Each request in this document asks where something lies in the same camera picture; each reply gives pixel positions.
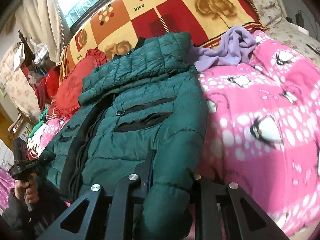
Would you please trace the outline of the left hand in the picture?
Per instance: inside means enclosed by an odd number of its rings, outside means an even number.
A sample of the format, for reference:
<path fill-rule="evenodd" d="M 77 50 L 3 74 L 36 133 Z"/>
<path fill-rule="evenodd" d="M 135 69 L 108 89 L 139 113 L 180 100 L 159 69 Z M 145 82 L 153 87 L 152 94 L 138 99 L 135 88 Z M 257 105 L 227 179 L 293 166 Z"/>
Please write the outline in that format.
<path fill-rule="evenodd" d="M 17 199 L 24 202 L 27 200 L 30 204 L 39 201 L 39 193 L 35 178 L 30 176 L 28 181 L 17 180 L 14 187 L 14 194 Z"/>

